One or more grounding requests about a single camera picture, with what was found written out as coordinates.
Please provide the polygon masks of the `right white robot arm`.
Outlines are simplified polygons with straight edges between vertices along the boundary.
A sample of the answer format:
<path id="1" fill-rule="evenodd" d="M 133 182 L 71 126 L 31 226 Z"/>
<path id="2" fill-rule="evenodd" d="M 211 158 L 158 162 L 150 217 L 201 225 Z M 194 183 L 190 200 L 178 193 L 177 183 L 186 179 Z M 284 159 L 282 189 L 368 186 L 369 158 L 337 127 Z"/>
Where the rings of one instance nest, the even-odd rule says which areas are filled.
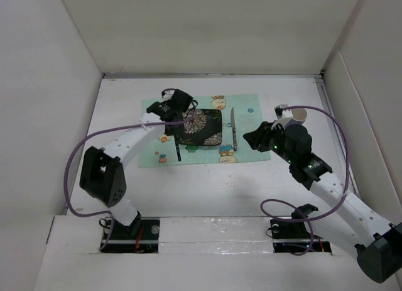
<path id="1" fill-rule="evenodd" d="M 338 214 L 352 229 L 350 247 L 357 255 L 360 269 L 374 282 L 383 283 L 401 269 L 401 225 L 394 225 L 374 212 L 345 183 L 337 180 L 332 168 L 312 152 L 312 137 L 304 126 L 262 122 L 259 128 L 244 134 L 252 150 L 272 151 L 289 164 L 291 176 L 321 198 L 331 210 L 309 217 L 316 210 L 295 209 L 290 222 L 293 234 L 304 237 L 313 222 Z"/>

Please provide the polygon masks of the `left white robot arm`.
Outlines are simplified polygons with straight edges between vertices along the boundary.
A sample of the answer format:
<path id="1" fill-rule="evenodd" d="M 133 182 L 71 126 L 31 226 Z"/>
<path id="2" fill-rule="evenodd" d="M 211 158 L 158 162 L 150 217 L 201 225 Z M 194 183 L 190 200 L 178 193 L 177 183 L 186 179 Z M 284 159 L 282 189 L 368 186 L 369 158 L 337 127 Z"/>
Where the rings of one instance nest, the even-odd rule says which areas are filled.
<path id="1" fill-rule="evenodd" d="M 102 148 L 91 146 L 84 154 L 80 188 L 107 207 L 118 231 L 129 239 L 139 233 L 141 214 L 127 195 L 125 168 L 150 141 L 176 132 L 198 104 L 179 89 L 165 89 L 161 95 L 162 101 L 146 108 L 137 124 Z"/>

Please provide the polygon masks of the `steak knife patterned handle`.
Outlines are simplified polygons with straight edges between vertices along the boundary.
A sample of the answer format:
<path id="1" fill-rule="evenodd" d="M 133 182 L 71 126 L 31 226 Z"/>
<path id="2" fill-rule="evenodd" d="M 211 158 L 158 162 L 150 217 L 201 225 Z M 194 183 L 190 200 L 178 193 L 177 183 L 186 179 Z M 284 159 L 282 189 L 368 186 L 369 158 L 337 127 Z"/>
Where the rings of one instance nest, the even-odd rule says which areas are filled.
<path id="1" fill-rule="evenodd" d="M 233 107 L 231 109 L 231 127 L 232 127 L 233 150 L 237 151 L 237 132 L 236 132 L 236 123 L 235 123 L 235 115 Z"/>

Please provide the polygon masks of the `purple ceramic mug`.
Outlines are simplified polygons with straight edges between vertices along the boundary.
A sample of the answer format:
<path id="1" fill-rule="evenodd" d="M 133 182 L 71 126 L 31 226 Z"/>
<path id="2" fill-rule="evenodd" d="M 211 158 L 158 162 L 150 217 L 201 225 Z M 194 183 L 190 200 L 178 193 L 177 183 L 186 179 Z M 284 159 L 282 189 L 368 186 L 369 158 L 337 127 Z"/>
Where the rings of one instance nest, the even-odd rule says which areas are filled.
<path id="1" fill-rule="evenodd" d="M 296 108 L 296 109 L 290 109 L 290 111 L 292 118 L 289 120 L 287 125 L 288 126 L 294 124 L 303 125 L 308 116 L 307 110 L 304 108 Z"/>

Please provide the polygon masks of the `metal fork patterned handle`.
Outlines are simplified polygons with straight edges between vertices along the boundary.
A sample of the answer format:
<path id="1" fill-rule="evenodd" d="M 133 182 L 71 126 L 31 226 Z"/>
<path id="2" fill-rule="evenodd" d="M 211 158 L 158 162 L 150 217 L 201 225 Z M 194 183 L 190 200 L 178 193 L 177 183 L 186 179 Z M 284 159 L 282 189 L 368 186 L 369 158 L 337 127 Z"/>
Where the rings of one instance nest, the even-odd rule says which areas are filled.
<path id="1" fill-rule="evenodd" d="M 180 153 L 180 144 L 178 142 L 178 136 L 177 135 L 174 136 L 174 142 L 175 142 L 175 150 L 176 150 L 176 153 L 177 153 L 177 160 L 180 162 L 182 160 L 182 157 L 181 157 L 181 153 Z"/>

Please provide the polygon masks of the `green cartoon print cloth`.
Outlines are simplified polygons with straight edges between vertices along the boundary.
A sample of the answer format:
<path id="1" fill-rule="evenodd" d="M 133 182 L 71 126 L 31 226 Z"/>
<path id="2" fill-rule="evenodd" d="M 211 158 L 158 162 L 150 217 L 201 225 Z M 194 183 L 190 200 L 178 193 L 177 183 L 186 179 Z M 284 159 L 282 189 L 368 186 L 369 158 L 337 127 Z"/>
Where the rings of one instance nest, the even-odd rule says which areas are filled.
<path id="1" fill-rule="evenodd" d="M 198 96 L 196 109 L 219 109 L 222 112 L 222 143 L 218 146 L 180 145 L 182 160 L 177 160 L 173 136 L 161 135 L 151 141 L 138 158 L 139 168 L 204 163 L 244 163 L 270 160 L 269 153 L 250 149 L 243 134 L 256 129 L 263 115 L 256 94 Z M 234 108 L 237 151 L 233 150 L 231 109 Z"/>

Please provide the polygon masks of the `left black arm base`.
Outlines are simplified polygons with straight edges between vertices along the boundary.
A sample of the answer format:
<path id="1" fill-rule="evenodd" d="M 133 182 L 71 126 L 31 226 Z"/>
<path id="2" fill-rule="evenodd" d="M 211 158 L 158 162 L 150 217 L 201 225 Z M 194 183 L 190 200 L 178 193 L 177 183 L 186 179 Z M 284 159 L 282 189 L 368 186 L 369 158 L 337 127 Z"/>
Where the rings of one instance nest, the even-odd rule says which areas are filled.
<path id="1" fill-rule="evenodd" d="M 117 221 L 110 231 L 111 220 L 109 218 L 101 218 L 99 225 L 103 229 L 100 243 L 100 252 L 102 253 L 158 253 L 160 218 L 143 218 L 138 231 L 133 236 Z"/>

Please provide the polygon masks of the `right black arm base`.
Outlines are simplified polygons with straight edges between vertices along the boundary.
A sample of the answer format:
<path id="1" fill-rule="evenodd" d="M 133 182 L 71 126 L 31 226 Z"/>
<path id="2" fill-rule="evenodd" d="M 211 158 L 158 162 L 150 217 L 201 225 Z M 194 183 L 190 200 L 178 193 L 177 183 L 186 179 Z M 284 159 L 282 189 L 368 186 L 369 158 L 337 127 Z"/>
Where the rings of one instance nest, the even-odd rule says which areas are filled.
<path id="1" fill-rule="evenodd" d="M 270 219 L 270 227 L 266 235 L 273 240 L 275 253 L 290 253 L 301 255 L 308 250 L 309 253 L 331 253 L 330 243 L 319 236 L 311 238 L 305 223 L 292 223 Z"/>

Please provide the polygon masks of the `black floral square plate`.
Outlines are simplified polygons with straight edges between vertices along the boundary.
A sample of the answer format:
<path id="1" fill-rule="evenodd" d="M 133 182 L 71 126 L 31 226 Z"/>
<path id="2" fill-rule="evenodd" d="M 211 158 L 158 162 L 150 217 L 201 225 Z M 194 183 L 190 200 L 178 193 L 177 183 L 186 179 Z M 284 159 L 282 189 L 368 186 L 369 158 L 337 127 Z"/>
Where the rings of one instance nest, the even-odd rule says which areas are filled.
<path id="1" fill-rule="evenodd" d="M 219 109 L 189 109 L 183 119 L 191 118 L 177 134 L 180 145 L 218 146 L 222 143 L 222 112 Z"/>

